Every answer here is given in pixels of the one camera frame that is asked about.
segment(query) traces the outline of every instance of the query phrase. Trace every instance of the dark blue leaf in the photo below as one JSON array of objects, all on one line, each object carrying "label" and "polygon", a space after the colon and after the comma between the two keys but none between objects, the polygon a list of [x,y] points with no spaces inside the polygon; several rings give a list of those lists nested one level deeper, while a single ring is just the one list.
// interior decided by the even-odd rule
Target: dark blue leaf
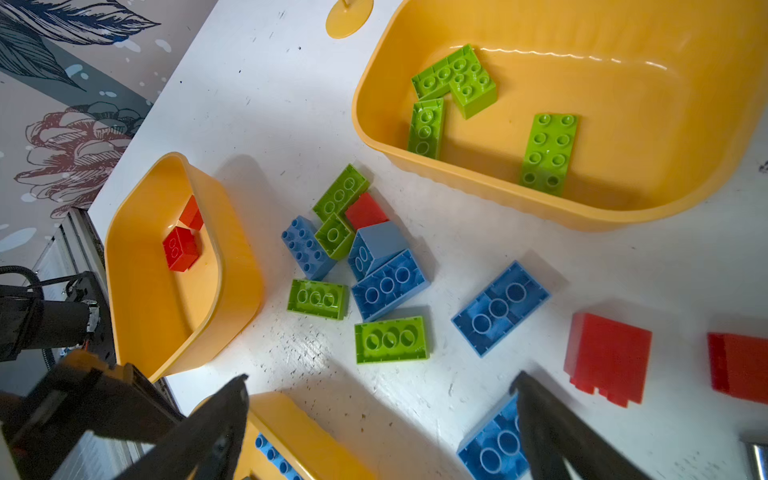
[{"label": "dark blue leaf", "polygon": [[0,68],[13,74],[59,80],[80,88],[59,66],[38,34],[3,14],[0,14]]},{"label": "dark blue leaf", "polygon": [[76,45],[110,45],[159,25],[115,0],[0,0],[2,14],[40,36]]}]

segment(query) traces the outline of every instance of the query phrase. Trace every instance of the rectangular green brick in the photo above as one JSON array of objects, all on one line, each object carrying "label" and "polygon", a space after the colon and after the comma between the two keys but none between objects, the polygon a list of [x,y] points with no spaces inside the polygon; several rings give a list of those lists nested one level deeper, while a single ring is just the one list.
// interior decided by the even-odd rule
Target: rectangular green brick
[{"label": "rectangular green brick", "polygon": [[333,214],[341,215],[368,190],[370,184],[351,164],[347,165],[312,210],[320,217],[321,222],[325,222]]},{"label": "rectangular green brick", "polygon": [[339,214],[331,214],[320,230],[315,233],[315,240],[328,253],[328,257],[341,260],[349,255],[355,241],[355,230]]},{"label": "rectangular green brick", "polygon": [[346,286],[335,283],[294,280],[288,311],[341,320],[346,310]]},{"label": "rectangular green brick", "polygon": [[562,196],[577,126],[576,115],[536,114],[533,117],[520,185]]},{"label": "rectangular green brick", "polygon": [[442,98],[436,98],[413,104],[408,151],[435,160],[440,159],[440,140],[445,119],[443,103]]},{"label": "rectangular green brick", "polygon": [[424,317],[358,323],[355,348],[358,364],[428,359]]},{"label": "rectangular green brick", "polygon": [[464,119],[493,105],[498,98],[496,83],[480,65],[470,44],[411,78],[411,82],[420,101],[453,93]]}]

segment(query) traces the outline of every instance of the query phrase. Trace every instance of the blue toy brick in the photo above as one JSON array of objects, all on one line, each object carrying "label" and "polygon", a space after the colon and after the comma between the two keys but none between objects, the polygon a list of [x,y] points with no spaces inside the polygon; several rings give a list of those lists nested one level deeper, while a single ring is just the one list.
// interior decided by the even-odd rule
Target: blue toy brick
[{"label": "blue toy brick", "polygon": [[256,448],[266,456],[266,459],[269,460],[272,465],[275,465],[277,469],[280,470],[280,473],[282,473],[287,480],[302,480],[301,476],[296,473],[296,470],[293,469],[291,464],[288,463],[285,457],[277,451],[274,445],[272,445],[264,435],[259,434],[259,436],[256,437]]},{"label": "blue toy brick", "polygon": [[453,317],[453,323],[484,356],[548,298],[549,292],[514,262]]},{"label": "blue toy brick", "polygon": [[384,222],[357,230],[349,267],[359,282],[408,248],[408,241],[393,222]]},{"label": "blue toy brick", "polygon": [[424,290],[429,281],[406,250],[352,287],[363,322],[372,322]]},{"label": "blue toy brick", "polygon": [[315,240],[316,232],[312,222],[299,215],[281,236],[308,280],[322,280],[336,265],[336,261],[328,257]]},{"label": "blue toy brick", "polygon": [[517,480],[528,471],[518,427],[518,396],[507,395],[458,447],[475,480]]}]

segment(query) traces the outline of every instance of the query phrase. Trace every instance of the large yellow container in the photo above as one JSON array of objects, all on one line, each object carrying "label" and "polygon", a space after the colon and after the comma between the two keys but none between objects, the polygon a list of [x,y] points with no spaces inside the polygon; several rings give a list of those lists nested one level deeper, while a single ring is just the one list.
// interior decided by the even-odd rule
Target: large yellow container
[{"label": "large yellow container", "polygon": [[250,396],[243,449],[233,478],[286,480],[256,446],[261,433],[303,480],[373,480],[375,476],[284,393]]},{"label": "large yellow container", "polygon": [[[168,269],[163,240],[194,194],[205,226],[200,258],[186,272]],[[263,281],[221,184],[164,155],[125,199],[106,240],[107,280],[120,364],[154,382],[204,365],[253,318]]]},{"label": "large yellow container", "polygon": [[[423,177],[576,230],[698,204],[734,172],[768,91],[768,2],[406,0],[353,100],[359,136]],[[406,150],[411,77],[471,43],[498,101],[446,97],[441,161]],[[563,197],[518,185],[536,113],[579,114]]]}]

